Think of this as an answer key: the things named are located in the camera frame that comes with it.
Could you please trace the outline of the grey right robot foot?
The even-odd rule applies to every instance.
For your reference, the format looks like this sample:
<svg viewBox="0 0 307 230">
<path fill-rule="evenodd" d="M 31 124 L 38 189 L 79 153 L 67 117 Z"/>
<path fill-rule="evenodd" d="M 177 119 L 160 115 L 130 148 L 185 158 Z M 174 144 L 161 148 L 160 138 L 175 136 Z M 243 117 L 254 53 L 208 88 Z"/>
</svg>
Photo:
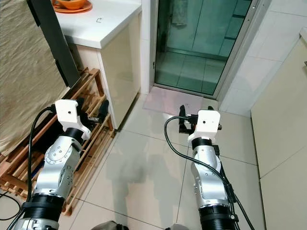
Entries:
<svg viewBox="0 0 307 230">
<path fill-rule="evenodd" d="M 189 228 L 182 224 L 175 223 L 172 226 L 165 228 L 165 230 L 189 230 Z"/>
</svg>

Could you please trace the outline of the orange bowl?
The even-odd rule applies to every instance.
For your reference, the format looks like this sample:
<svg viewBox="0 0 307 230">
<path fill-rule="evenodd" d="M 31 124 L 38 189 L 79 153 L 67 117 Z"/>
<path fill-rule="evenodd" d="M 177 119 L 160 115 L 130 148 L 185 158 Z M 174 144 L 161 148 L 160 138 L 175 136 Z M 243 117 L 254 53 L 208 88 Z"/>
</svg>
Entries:
<svg viewBox="0 0 307 230">
<path fill-rule="evenodd" d="M 87 0 L 52 0 L 53 6 L 68 10 L 82 9 L 86 2 Z"/>
</svg>

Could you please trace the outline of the grey left robot foot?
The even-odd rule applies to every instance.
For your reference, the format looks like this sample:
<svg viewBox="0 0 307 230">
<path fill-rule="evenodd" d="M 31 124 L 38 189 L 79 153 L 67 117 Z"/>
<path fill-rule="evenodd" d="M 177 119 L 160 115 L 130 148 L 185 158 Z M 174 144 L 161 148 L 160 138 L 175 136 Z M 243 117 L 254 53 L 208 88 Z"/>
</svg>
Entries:
<svg viewBox="0 0 307 230">
<path fill-rule="evenodd" d="M 117 230 L 117 226 L 115 221 L 106 221 L 94 226 L 91 230 Z"/>
</svg>

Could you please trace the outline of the wooden slatted rack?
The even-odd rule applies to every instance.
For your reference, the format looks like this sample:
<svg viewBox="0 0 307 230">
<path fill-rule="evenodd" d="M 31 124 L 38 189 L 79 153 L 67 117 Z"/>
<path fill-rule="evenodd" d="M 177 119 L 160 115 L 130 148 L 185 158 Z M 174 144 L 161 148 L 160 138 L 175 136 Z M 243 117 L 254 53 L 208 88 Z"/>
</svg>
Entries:
<svg viewBox="0 0 307 230">
<path fill-rule="evenodd" d="M 68 92 L 69 99 L 84 98 L 83 109 L 90 117 L 99 114 L 99 107 L 106 99 L 103 90 L 103 77 L 99 69 L 84 69 L 81 71 L 81 79 Z M 70 195 L 64 204 L 63 215 L 70 216 L 83 197 L 86 186 L 94 176 L 94 171 L 101 163 L 105 152 L 113 141 L 115 129 L 110 119 L 110 113 L 103 123 L 91 129 L 92 138 L 86 140 L 82 156 L 79 159 L 79 167 L 75 171 L 74 184 Z M 55 136 L 61 134 L 62 129 L 57 117 L 50 112 L 44 113 L 36 129 L 33 143 L 34 178 L 40 174 L 43 166 L 44 151 L 55 140 Z M 21 198 L 26 198 L 26 169 L 27 169 L 28 138 L 22 142 L 7 156 L 0 158 L 0 188 Z"/>
</svg>

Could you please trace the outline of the tinted glass sliding door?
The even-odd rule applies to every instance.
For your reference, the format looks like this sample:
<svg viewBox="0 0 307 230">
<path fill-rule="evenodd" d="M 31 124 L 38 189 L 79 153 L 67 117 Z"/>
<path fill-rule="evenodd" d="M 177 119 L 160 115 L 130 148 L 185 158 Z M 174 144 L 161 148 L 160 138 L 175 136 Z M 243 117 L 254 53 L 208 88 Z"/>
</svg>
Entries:
<svg viewBox="0 0 307 230">
<path fill-rule="evenodd" d="M 212 96 L 252 0 L 158 0 L 157 85 Z"/>
</svg>

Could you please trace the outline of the silver sliding door frame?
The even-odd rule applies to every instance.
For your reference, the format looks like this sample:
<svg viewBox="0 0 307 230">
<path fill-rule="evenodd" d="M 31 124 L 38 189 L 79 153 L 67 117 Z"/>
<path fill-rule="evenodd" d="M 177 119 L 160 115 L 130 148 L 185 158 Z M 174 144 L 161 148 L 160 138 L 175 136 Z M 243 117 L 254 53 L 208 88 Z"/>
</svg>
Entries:
<svg viewBox="0 0 307 230">
<path fill-rule="evenodd" d="M 248 49 L 259 30 L 261 22 L 269 9 L 271 1 L 272 0 L 251 0 L 232 52 L 230 52 L 228 61 L 222 71 L 221 78 L 219 79 L 215 92 L 213 92 L 210 99 L 222 101 L 227 95 L 244 58 L 247 55 Z"/>
</svg>

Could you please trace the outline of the plain beige cabinet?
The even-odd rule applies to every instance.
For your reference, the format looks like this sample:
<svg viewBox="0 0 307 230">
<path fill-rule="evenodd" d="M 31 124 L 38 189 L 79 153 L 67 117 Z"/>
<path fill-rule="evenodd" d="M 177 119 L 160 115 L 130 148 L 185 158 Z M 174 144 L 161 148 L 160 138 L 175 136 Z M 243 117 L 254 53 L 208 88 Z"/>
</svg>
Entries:
<svg viewBox="0 0 307 230">
<path fill-rule="evenodd" d="M 307 230 L 307 28 L 251 110 L 267 230 Z"/>
</svg>

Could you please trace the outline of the orange plate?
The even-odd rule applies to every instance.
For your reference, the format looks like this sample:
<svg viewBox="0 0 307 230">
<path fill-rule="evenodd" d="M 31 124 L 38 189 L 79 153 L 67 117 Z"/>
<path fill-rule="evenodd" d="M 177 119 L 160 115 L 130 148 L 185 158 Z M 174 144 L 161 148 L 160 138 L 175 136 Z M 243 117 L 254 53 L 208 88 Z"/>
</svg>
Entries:
<svg viewBox="0 0 307 230">
<path fill-rule="evenodd" d="M 85 3 L 85 6 L 82 9 L 79 9 L 79 10 L 60 9 L 59 7 L 56 7 L 53 4 L 52 4 L 52 6 L 53 6 L 53 9 L 54 9 L 55 12 L 68 13 L 68 14 L 87 12 L 90 9 L 92 9 L 92 7 L 93 7 L 92 3 L 89 0 L 87 0 L 87 2 Z"/>
</svg>

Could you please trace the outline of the white topped counter cabinet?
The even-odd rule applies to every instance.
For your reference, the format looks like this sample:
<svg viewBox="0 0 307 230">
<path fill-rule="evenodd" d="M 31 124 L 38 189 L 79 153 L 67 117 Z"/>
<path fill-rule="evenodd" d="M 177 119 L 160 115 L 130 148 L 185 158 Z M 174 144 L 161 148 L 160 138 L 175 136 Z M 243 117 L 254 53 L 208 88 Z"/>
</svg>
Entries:
<svg viewBox="0 0 307 230">
<path fill-rule="evenodd" d="M 57 13 L 79 69 L 99 69 L 114 129 L 122 129 L 140 94 L 141 4 L 88 0 L 89 11 Z"/>
</svg>

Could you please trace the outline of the grey robot foot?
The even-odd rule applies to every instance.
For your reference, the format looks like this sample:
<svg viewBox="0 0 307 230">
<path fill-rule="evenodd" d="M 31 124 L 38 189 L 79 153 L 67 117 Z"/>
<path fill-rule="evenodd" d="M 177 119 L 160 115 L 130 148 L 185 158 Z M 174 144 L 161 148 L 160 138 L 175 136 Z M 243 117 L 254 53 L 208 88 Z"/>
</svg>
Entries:
<svg viewBox="0 0 307 230">
<path fill-rule="evenodd" d="M 172 226 L 165 228 L 165 230 L 189 230 L 189 228 L 182 224 L 175 223 Z"/>
<path fill-rule="evenodd" d="M 117 226 L 115 221 L 106 221 L 94 226 L 91 230 L 117 230 Z"/>
</svg>

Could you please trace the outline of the beige wrinkled cloth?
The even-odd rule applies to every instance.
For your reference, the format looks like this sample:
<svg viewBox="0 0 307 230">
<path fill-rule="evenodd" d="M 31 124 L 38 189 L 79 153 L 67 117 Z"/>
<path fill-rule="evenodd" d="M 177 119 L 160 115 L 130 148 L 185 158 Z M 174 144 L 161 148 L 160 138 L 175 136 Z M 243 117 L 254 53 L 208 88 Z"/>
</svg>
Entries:
<svg viewBox="0 0 307 230">
<path fill-rule="evenodd" d="M 0 0 L 0 153 L 8 156 L 66 90 L 27 1 Z"/>
</svg>

